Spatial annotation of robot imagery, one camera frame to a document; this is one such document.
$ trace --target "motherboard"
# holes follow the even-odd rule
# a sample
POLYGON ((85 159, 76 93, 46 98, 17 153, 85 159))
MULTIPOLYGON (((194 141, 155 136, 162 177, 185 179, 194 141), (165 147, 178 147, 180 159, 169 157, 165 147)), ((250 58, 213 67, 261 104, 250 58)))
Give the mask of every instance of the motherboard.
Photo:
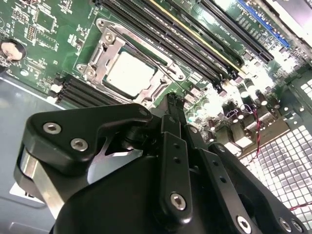
POLYGON ((72 108, 184 97, 187 121, 234 154, 278 120, 312 64, 274 0, 0 0, 0 66, 72 108))

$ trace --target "led light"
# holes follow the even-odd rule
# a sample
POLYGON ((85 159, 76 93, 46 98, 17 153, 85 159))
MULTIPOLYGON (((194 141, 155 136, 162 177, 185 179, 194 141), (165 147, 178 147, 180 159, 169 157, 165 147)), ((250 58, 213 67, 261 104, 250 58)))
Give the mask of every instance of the led light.
POLYGON ((196 116, 194 113, 188 113, 187 117, 188 117, 188 120, 190 123, 192 123, 196 120, 196 116))

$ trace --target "black ram slot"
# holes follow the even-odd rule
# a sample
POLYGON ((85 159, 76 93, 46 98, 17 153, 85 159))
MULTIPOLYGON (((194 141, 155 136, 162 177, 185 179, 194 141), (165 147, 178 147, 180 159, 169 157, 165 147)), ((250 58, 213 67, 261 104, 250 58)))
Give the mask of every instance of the black ram slot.
POLYGON ((212 0, 201 0, 201 7, 227 30, 240 39, 247 49, 258 56, 263 62, 268 63, 274 59, 270 52, 254 39, 242 26, 230 18, 221 7, 212 0))
MULTIPOLYGON (((145 20, 150 19, 148 17, 151 14, 152 14, 151 17, 154 17, 155 19, 157 19, 157 17, 160 18, 161 20, 158 20, 158 22, 156 21, 155 23, 156 24, 161 23, 161 24, 164 24, 164 26, 167 24, 170 26, 169 28, 173 28, 174 30, 171 30, 171 34, 175 34, 176 36, 183 39, 184 40, 183 43, 186 44, 186 47, 192 47, 197 53, 200 53, 199 57, 201 57, 202 55, 203 56, 209 55, 210 57, 212 57, 215 60, 215 62, 217 62, 226 71, 235 70, 233 67, 230 67, 230 65, 227 62, 223 61, 219 56, 216 56, 209 47, 204 47, 202 45, 202 43, 196 37, 194 37, 191 33, 189 33, 187 30, 185 30, 183 27, 179 26, 178 24, 175 24, 175 22, 172 21, 172 19, 169 16, 167 16, 163 12, 159 11, 159 9, 157 7, 155 7, 155 5, 153 5, 151 2, 146 1, 146 2, 141 3, 145 9, 138 6, 133 0, 127 0, 127 1, 123 1, 123 2, 127 2, 126 4, 128 6, 131 5, 130 2, 132 2, 132 4, 136 5, 136 8, 140 8, 142 11, 144 11, 144 14, 143 15, 140 14, 140 16, 145 17, 145 20)), ((212 61, 207 59, 206 64, 207 64, 207 66, 210 67, 210 69, 214 70, 215 73, 219 73, 219 74, 224 75, 224 72, 221 71, 219 68, 217 68, 212 61)))
POLYGON ((171 45, 167 40, 161 38, 158 34, 155 34, 154 31, 152 31, 150 28, 146 27, 146 25, 139 22, 136 18, 133 18, 132 14, 129 14, 121 10, 119 7, 117 7, 116 5, 112 4, 109 1, 105 1, 103 6, 107 8, 108 10, 110 10, 112 13, 114 13, 121 20, 128 22, 128 24, 131 27, 133 27, 136 31, 142 32, 142 34, 146 38, 151 39, 155 45, 163 48, 165 52, 179 58, 179 60, 187 64, 194 71, 197 71, 205 79, 211 82, 214 82, 216 80, 215 75, 205 70, 200 64, 198 64, 198 61, 196 62, 194 60, 190 60, 191 58, 190 55, 186 54, 185 52, 181 50, 177 50, 176 48, 174 48, 174 46, 171 45))
POLYGON ((59 78, 58 81, 62 82, 63 89, 58 94, 57 103, 66 101, 78 108, 120 104, 112 97, 107 96, 71 75, 59 78))
POLYGON ((176 49, 179 50, 180 52, 184 53, 185 56, 188 56, 189 58, 193 58, 194 61, 198 61, 199 64, 202 64, 202 66, 205 70, 207 70, 211 75, 214 75, 216 78, 220 77, 220 74, 222 72, 217 69, 212 63, 206 59, 203 59, 201 55, 198 55, 196 51, 192 50, 191 45, 185 46, 185 42, 182 41, 179 37, 174 37, 171 36, 168 29, 165 28, 165 26, 161 25, 161 23, 153 22, 151 19, 152 17, 149 17, 148 13, 140 11, 136 6, 130 3, 129 0, 126 1, 120 1, 122 2, 122 6, 119 6, 120 8, 123 8, 126 6, 130 11, 125 10, 125 12, 131 12, 130 17, 132 17, 134 20, 135 19, 143 19, 144 23, 141 22, 140 20, 137 20, 137 22, 141 23, 141 26, 147 26, 147 29, 153 28, 157 30, 158 32, 154 31, 156 35, 158 35, 160 38, 168 38, 170 39, 173 44, 177 45, 176 49))
POLYGON ((94 107, 90 103, 84 101, 84 100, 78 100, 75 96, 67 96, 66 94, 61 96, 57 103, 60 102, 67 102, 70 103, 73 106, 76 106, 77 108, 87 108, 87 107, 94 107))
MULTIPOLYGON (((193 16, 191 16, 189 13, 187 13, 180 5, 178 5, 174 0, 166 0, 173 8, 176 9, 176 11, 179 12, 180 17, 187 21, 192 27, 196 28, 198 30, 198 33, 203 36, 206 40, 208 40, 209 44, 215 46, 215 48, 220 49, 224 53, 228 54, 232 58, 235 59, 235 63, 237 66, 242 66, 244 64, 244 61, 241 59, 241 57, 235 53, 231 48, 228 46, 224 46, 223 42, 219 40, 212 32, 208 31, 201 23, 199 23, 193 16)), ((223 61, 223 63, 226 63, 222 58, 220 58, 218 55, 216 55, 217 58, 223 61)))
POLYGON ((75 95, 76 97, 79 97, 83 100, 86 100, 88 101, 89 103, 93 104, 94 106, 102 106, 103 105, 103 102, 102 101, 99 101, 95 98, 93 98, 92 96, 90 96, 88 93, 86 93, 84 90, 79 90, 73 86, 68 86, 66 88, 66 94, 73 94, 75 95))
POLYGON ((73 78, 71 80, 70 85, 84 93, 92 99, 95 99, 102 103, 102 105, 118 105, 120 104, 117 100, 113 99, 112 97, 107 96, 106 94, 102 93, 101 91, 89 86, 88 84, 82 82, 79 79, 73 78))

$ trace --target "perforated metal panel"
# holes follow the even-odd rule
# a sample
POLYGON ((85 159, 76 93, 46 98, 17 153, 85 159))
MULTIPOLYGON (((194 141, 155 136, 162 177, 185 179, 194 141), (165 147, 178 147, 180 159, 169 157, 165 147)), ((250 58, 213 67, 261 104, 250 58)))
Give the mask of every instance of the perforated metal panel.
POLYGON ((312 100, 312 79, 309 80, 307 83, 301 86, 301 89, 308 95, 309 98, 312 100))
MULTIPOLYGON (((247 165, 254 156, 248 155, 241 162, 247 165)), ((263 146, 258 159, 247 168, 287 208, 312 202, 312 136, 305 126, 263 146)), ((312 229, 312 206, 293 213, 312 229)))

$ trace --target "label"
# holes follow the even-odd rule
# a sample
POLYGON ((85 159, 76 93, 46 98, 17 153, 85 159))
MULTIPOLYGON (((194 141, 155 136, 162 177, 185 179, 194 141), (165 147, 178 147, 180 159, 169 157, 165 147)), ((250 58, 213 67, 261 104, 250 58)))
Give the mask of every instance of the label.
POLYGON ((13 187, 10 189, 10 194, 44 204, 39 199, 25 192, 16 182, 14 183, 13 187))

